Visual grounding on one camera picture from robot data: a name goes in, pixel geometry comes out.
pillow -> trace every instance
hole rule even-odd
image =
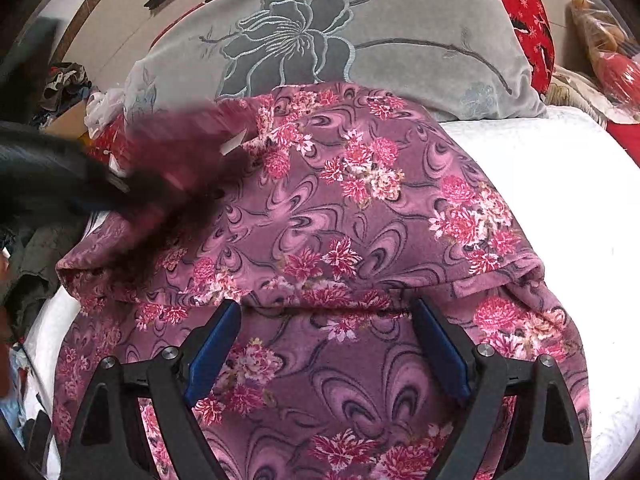
[[[502,0],[502,4],[531,65],[531,85],[545,94],[551,83],[556,53],[542,0]]]
[[[500,0],[213,0],[133,67],[126,105],[345,80],[389,88],[440,121],[544,110]]]

screw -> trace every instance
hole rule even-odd
[[[550,355],[547,355],[547,354],[542,354],[540,356],[540,362],[549,368],[551,368],[554,364],[556,364],[556,361]]]
[[[494,347],[488,345],[487,343],[478,345],[476,349],[478,350],[478,353],[484,357],[491,357],[493,354],[495,354]]]
[[[162,350],[162,358],[170,361],[171,359],[175,359],[178,356],[179,350],[175,346],[168,346],[164,350]]]
[[[102,361],[100,361],[100,366],[105,370],[113,367],[116,364],[116,358],[113,356],[105,357]]]

white bed sheet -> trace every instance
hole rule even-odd
[[[549,107],[547,118],[443,126],[505,197],[545,263],[548,286],[578,326],[593,412],[591,480],[604,480],[640,428],[640,374],[628,366],[640,326],[640,170],[575,108]],[[60,290],[30,333],[49,402],[60,344],[78,308]]]

clear plastic bag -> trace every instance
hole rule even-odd
[[[640,116],[640,45],[598,0],[571,0],[571,12],[605,94]]]

red pillow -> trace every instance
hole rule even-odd
[[[556,59],[545,7],[541,0],[502,0],[502,4],[531,65],[531,86],[544,94]]]

